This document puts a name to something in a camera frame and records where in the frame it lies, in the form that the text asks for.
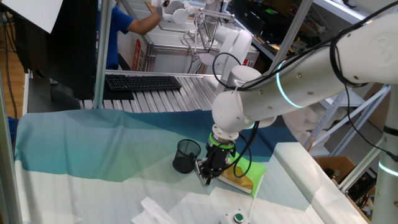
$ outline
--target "white paper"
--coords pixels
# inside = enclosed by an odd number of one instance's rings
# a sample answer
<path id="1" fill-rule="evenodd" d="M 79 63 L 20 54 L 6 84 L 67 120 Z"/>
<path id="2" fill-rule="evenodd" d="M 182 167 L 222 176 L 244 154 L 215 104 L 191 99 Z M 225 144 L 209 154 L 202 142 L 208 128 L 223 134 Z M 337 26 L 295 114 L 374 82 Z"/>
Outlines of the white paper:
<path id="1" fill-rule="evenodd" d="M 60 12 L 63 0 L 2 0 L 2 3 L 16 11 L 43 30 L 51 33 Z"/>
<path id="2" fill-rule="evenodd" d="M 146 197 L 141 205 L 144 211 L 131 221 L 134 224 L 177 224 L 154 200 Z"/>

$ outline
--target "green button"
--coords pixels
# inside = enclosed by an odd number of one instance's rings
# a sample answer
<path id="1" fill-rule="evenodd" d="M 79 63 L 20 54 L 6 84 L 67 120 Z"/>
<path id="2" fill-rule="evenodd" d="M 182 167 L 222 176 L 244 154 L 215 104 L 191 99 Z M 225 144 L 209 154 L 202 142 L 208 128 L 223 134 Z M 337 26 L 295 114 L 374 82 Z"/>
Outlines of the green button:
<path id="1" fill-rule="evenodd" d="M 242 223 L 243 222 L 243 215 L 240 213 L 235 214 L 234 220 L 236 223 Z"/>

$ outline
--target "black keyboard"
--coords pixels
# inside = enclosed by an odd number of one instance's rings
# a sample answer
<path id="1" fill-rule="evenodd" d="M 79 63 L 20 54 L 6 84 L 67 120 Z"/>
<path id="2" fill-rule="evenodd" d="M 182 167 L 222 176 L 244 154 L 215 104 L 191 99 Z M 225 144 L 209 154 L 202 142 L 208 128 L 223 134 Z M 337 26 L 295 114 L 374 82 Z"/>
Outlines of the black keyboard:
<path id="1" fill-rule="evenodd" d="M 179 90 L 181 84 L 172 76 L 127 77 L 125 75 L 105 75 L 111 90 Z"/>

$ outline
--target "person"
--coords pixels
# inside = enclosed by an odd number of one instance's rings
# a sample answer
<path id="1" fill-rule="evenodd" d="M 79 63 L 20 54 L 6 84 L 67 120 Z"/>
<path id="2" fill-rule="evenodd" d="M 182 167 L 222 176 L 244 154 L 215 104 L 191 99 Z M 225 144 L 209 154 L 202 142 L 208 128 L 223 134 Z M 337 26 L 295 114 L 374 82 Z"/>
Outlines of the person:
<path id="1" fill-rule="evenodd" d="M 155 28 L 161 18 L 157 12 L 154 12 L 151 16 L 138 20 L 134 19 L 129 15 L 123 13 L 116 5 L 119 0 L 112 0 L 112 16 L 111 16 L 111 28 L 109 30 L 109 44 L 108 44 L 108 56 L 106 59 L 106 69 L 117 70 L 119 68 L 118 59 L 118 32 L 121 31 L 123 34 L 128 32 L 135 32 L 140 35 L 145 35 L 153 28 Z M 101 21 L 101 2 L 98 0 L 98 18 L 97 18 L 97 31 L 100 29 Z"/>

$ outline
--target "wooden floor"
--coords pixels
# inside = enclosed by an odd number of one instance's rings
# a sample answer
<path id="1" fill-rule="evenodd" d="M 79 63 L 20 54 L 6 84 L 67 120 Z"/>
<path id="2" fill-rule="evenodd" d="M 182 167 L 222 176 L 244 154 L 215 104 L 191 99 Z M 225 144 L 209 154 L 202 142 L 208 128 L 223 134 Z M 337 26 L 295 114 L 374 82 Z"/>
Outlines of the wooden floor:
<path id="1" fill-rule="evenodd" d="M 18 56 L 15 52 L 8 51 L 8 65 L 9 65 L 9 74 L 11 81 L 12 94 L 14 95 L 14 99 L 17 105 L 17 115 L 18 118 L 22 116 L 22 105 L 24 102 L 24 82 L 25 82 L 25 73 L 22 65 L 18 59 Z M 14 117 L 14 109 L 11 103 L 11 97 L 7 85 L 7 76 L 6 76 L 6 57 L 5 51 L 0 50 L 0 66 L 1 66 L 1 74 L 2 74 L 2 84 L 4 87 L 4 93 L 6 96 L 6 104 L 7 104 L 7 113 L 8 116 Z"/>

